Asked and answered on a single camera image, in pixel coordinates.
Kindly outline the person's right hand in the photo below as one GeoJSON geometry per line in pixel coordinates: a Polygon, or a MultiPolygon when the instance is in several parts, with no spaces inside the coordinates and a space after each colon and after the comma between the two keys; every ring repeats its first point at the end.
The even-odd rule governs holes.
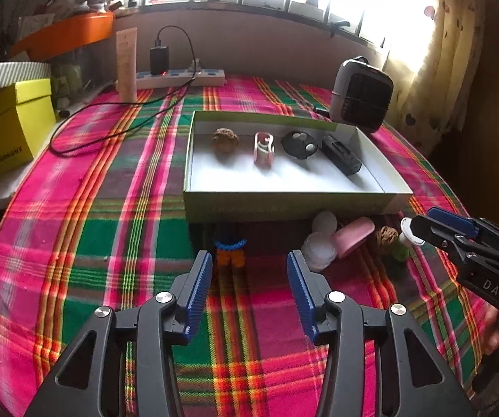
{"type": "Polygon", "coordinates": [[[481,348],[484,355],[488,356],[499,348],[498,319],[499,311],[490,304],[487,304],[480,330],[481,348]]]}

